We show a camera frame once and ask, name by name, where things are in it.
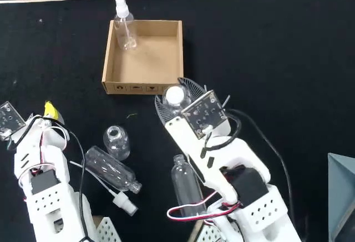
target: bottle neck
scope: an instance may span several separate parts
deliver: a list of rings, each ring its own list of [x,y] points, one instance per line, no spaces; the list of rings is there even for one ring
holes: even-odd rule
[[[137,181],[133,181],[129,186],[128,189],[131,190],[134,194],[137,194],[142,187],[142,184],[138,183]]]
[[[107,129],[107,137],[109,141],[115,141],[118,139],[121,139],[123,136],[123,131],[120,127],[117,127],[116,125],[109,127]]]
[[[184,156],[182,154],[174,156],[174,164],[175,165],[180,165],[180,164],[183,164],[185,162],[186,162],[185,158],[184,158]]]

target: robotic arm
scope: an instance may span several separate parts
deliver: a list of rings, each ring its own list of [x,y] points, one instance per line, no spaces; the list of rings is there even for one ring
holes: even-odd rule
[[[2,104],[0,139],[9,140],[8,149],[16,150],[14,173],[23,189],[37,242],[121,241],[109,218],[96,228],[87,198],[69,185],[68,162],[63,154],[69,134],[61,115],[49,102],[44,117],[30,116],[26,122],[10,103]],[[117,206],[127,199],[123,193],[117,194]]]
[[[210,219],[224,239],[300,242],[277,187],[269,184],[268,168],[236,133],[229,136],[228,118],[233,116],[223,109],[213,90],[207,92],[185,78],[179,82],[162,99],[157,96],[155,106],[203,185],[222,196],[208,211],[219,213],[224,205],[239,203],[232,213]]]

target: yellow tag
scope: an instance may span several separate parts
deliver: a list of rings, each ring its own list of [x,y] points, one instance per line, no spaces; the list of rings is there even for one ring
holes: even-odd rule
[[[49,115],[51,118],[58,120],[59,114],[57,109],[53,106],[51,102],[45,102],[44,105],[44,115]]]

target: spray nozzle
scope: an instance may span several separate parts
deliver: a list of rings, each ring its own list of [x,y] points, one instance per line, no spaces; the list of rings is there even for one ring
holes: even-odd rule
[[[120,18],[125,18],[129,15],[128,6],[126,0],[115,0],[116,1],[116,12],[117,16]]]

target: circuit board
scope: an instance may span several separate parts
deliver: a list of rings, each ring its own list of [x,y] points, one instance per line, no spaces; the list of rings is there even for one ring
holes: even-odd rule
[[[0,140],[7,139],[25,125],[21,115],[12,107],[10,102],[5,102],[0,106]]]
[[[206,135],[203,130],[209,125],[216,128],[227,119],[222,105],[213,90],[207,92],[184,109],[182,115],[198,139]]]

